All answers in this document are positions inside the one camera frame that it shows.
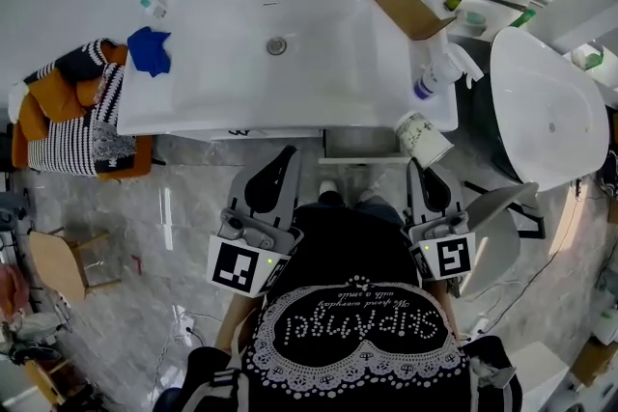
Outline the person's black printed shirt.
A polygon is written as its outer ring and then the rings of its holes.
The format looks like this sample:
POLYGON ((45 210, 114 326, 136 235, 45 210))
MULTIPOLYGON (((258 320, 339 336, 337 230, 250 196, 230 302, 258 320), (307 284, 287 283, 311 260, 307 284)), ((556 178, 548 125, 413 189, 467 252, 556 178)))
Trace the person's black printed shirt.
POLYGON ((295 253, 235 331, 191 352, 172 412, 520 412, 502 342, 461 344, 402 228, 309 209, 295 253))

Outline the patterned paper cup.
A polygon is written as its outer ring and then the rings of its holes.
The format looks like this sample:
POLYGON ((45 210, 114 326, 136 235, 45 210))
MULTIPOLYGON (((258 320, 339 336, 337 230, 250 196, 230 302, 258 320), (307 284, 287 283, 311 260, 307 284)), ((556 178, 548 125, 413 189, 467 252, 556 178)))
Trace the patterned paper cup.
POLYGON ((394 125, 394 131, 404 150, 422 169, 427 169, 444 157, 454 145, 421 113, 409 111, 394 125))

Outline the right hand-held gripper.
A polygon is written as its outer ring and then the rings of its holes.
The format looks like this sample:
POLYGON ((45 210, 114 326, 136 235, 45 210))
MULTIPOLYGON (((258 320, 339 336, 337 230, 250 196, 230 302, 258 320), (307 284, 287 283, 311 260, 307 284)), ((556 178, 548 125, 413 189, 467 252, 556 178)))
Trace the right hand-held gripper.
POLYGON ((453 173, 437 164, 423 170, 415 158, 410 160, 407 223, 413 227, 407 232, 412 242, 409 252, 424 281, 460 277, 473 269, 476 238, 463 209, 462 186, 453 173), (434 220, 436 216, 448 217, 434 220))

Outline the small clear green-capped bottle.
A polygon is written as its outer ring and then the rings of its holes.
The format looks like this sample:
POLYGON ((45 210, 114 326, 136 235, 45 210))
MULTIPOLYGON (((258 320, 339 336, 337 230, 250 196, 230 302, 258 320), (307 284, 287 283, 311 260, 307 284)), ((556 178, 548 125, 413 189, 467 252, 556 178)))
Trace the small clear green-capped bottle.
POLYGON ((167 15, 167 7, 159 0, 140 0, 140 5, 155 19, 163 19, 167 15))

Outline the blue cloth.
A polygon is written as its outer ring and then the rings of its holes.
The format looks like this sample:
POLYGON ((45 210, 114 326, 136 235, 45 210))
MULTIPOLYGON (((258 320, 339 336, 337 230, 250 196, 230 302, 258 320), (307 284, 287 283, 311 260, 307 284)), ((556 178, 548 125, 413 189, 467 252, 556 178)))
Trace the blue cloth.
POLYGON ((128 52, 136 69, 147 72, 151 77, 169 73, 171 59, 164 48, 169 37, 170 33, 154 31, 149 26, 140 28, 129 36, 128 52))

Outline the green spray bottle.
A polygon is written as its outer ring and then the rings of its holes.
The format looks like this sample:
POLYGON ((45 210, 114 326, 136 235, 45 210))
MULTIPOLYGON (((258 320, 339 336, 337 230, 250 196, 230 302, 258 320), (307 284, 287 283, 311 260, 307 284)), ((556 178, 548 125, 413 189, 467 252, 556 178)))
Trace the green spray bottle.
POLYGON ((604 49, 584 44, 570 52, 572 63, 584 71, 600 66, 604 61, 604 49))

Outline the white vanity drawer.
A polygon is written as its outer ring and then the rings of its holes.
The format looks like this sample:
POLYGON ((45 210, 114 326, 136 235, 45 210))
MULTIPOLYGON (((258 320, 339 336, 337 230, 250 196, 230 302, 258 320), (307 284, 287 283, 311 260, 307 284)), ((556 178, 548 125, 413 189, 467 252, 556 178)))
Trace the white vanity drawer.
POLYGON ((323 133, 322 165, 407 164, 409 154, 389 127, 338 127, 323 133))

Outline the red plastic bag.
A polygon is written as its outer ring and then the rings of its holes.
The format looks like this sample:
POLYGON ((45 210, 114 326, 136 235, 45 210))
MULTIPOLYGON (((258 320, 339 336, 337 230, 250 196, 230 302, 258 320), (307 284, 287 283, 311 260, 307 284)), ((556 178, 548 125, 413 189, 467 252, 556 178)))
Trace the red plastic bag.
POLYGON ((21 309, 29 300, 29 286, 21 271, 12 264, 0 263, 0 306, 21 309))

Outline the person's blue jeans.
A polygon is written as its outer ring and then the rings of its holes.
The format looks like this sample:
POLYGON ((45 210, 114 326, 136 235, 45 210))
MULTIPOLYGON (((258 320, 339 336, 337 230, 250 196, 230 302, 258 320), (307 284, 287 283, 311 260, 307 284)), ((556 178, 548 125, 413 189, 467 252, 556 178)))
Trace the person's blue jeans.
MULTIPOLYGON (((318 199, 313 204, 300 206, 296 212, 300 213, 301 211, 309 209, 334 210, 337 208, 347 208, 347 204, 344 202, 341 194, 339 197, 333 199, 318 199)), ((405 224, 397 210, 380 195, 364 203, 356 202, 352 209, 366 215, 377 217, 399 228, 405 224)))

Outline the orange sofa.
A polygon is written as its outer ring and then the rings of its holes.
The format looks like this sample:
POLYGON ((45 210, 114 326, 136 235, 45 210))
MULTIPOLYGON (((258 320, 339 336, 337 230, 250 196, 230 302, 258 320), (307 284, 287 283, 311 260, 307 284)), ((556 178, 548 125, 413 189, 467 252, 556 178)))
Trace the orange sofa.
MULTIPOLYGON (((72 84, 76 89, 78 101, 85 108, 85 111, 87 108, 96 105, 100 100, 102 94, 101 78, 102 76, 72 84)), ((17 169, 30 168, 27 157, 28 144, 46 138, 49 125, 52 123, 53 121, 43 113, 38 102, 29 92, 22 102, 18 121, 16 124, 13 124, 12 163, 14 167, 17 169)), ((151 171, 154 139, 151 136, 134 137, 137 138, 137 161, 141 170, 141 174, 134 178, 138 178, 147 175, 151 171)))

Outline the orange cushion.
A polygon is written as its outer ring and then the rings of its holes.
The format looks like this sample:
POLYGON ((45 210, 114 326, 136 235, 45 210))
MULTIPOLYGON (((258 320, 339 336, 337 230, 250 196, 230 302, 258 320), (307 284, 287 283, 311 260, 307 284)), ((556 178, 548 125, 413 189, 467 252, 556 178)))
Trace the orange cushion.
POLYGON ((28 88, 43 113, 56 124, 79 119, 86 113, 78 101, 76 89, 57 69, 29 83, 28 88))

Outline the grey chair with black legs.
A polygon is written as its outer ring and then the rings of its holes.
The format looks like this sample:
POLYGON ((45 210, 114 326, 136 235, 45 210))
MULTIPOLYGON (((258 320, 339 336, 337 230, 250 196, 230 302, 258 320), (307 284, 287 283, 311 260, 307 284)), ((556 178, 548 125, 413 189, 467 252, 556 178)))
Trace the grey chair with black legs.
POLYGON ((520 256, 523 239, 544 239, 545 218, 537 201, 534 181, 487 190, 470 181, 463 184, 478 194, 466 209, 468 227, 475 233, 474 268, 459 284, 461 297, 494 284, 520 256))

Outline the black white striped blanket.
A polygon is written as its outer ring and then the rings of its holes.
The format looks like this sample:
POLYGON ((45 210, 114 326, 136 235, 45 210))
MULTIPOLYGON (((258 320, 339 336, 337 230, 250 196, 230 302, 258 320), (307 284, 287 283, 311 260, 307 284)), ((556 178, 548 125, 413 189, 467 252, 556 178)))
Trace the black white striped blanket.
POLYGON ((123 66, 106 65, 98 103, 78 119, 50 124, 46 138, 29 143, 29 167, 106 180, 139 176, 137 138, 117 131, 124 75, 123 66))

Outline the person's left forearm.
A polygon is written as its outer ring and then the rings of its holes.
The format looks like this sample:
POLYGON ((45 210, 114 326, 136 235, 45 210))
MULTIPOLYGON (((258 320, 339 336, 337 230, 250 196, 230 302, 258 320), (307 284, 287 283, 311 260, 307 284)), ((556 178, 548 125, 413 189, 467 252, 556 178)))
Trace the person's left forearm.
POLYGON ((235 293, 219 327, 214 347, 230 354, 235 331, 253 311, 260 310, 263 303, 263 296, 252 298, 235 293))

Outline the wooden stool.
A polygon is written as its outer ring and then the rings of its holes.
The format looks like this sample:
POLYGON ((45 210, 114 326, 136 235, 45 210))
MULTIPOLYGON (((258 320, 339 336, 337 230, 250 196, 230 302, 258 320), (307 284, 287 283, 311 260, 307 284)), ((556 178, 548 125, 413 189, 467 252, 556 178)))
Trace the wooden stool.
POLYGON ((41 281, 60 295, 71 305, 85 301, 89 293, 114 287, 122 282, 121 278, 91 285, 88 282, 81 253, 97 243, 106 240, 109 232, 103 232, 93 238, 77 242, 67 240, 59 228, 49 233, 31 231, 28 243, 33 264, 41 281))

